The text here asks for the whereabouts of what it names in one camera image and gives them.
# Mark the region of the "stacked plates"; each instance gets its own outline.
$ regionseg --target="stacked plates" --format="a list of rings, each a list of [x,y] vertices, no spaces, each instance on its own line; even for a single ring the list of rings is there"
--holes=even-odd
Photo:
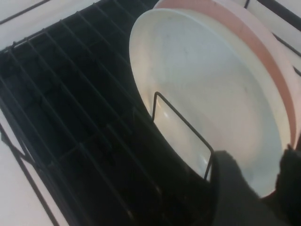
[[[136,21],[131,66],[152,114],[160,92],[214,150],[228,151],[259,196],[275,187],[279,160],[300,131],[295,74],[261,23],[230,1],[162,0]],[[210,151],[158,97],[155,124],[204,176]]]

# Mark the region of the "wire rack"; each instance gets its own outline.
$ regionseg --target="wire rack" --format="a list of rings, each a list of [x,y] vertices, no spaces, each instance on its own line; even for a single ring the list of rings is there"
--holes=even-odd
[[[210,209],[209,184],[160,135],[131,73],[131,28],[155,3],[102,0],[0,53],[0,107],[25,155],[0,127],[2,139],[72,226],[186,226]]]

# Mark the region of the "white plate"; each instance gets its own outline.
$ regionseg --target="white plate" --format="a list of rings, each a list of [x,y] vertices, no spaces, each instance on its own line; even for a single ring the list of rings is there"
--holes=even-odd
[[[256,71],[235,52],[240,42],[233,48],[211,22],[216,21],[206,17],[201,22],[180,10],[144,13],[130,37],[135,82],[150,114],[159,91],[214,150],[232,154],[249,185],[265,196],[274,189],[282,155],[277,122],[253,76]],[[203,176],[209,150],[163,101],[157,104],[158,129]],[[285,134],[283,142],[289,137]]]

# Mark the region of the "metal wire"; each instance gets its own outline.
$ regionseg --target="metal wire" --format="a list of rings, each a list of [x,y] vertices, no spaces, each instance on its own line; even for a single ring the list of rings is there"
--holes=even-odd
[[[209,173],[209,169],[212,163],[212,157],[214,154],[214,150],[213,148],[210,146],[210,144],[202,137],[202,135],[200,135],[200,133],[184,118],[183,115],[181,115],[178,110],[160,93],[160,92],[155,92],[154,94],[154,102],[153,102],[153,109],[152,109],[152,120],[155,121],[155,116],[156,116],[156,106],[157,106],[157,98],[160,97],[167,105],[168,107],[170,107],[173,112],[176,113],[176,115],[188,126],[189,129],[192,130],[192,132],[194,132],[194,134],[206,145],[206,147],[209,149],[210,151],[210,157],[209,157],[209,161],[207,164],[207,168],[205,171],[205,175],[204,175],[204,179],[207,179],[208,173]]]
[[[43,1],[40,1],[40,2],[38,2],[37,4],[34,4],[33,6],[30,6],[30,7],[26,8],[26,9],[24,9],[24,10],[22,10],[22,11],[16,13],[16,14],[13,14],[13,15],[7,17],[7,18],[4,19],[4,20],[1,20],[1,21],[0,21],[0,25],[5,24],[6,22],[8,22],[8,21],[10,21],[10,20],[12,20],[12,19],[17,18],[18,16],[21,16],[21,15],[23,15],[23,14],[25,14],[25,13],[27,13],[27,12],[33,10],[34,8],[37,8],[37,7],[41,6],[41,5],[44,5],[45,3],[49,2],[49,1],[50,1],[50,0],[43,0]]]

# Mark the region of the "black wire dish rack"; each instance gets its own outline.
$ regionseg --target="black wire dish rack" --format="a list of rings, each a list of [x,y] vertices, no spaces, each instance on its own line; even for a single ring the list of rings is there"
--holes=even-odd
[[[157,0],[102,0],[1,51],[0,107],[71,226],[210,221],[211,190],[144,109],[129,64],[136,18]]]

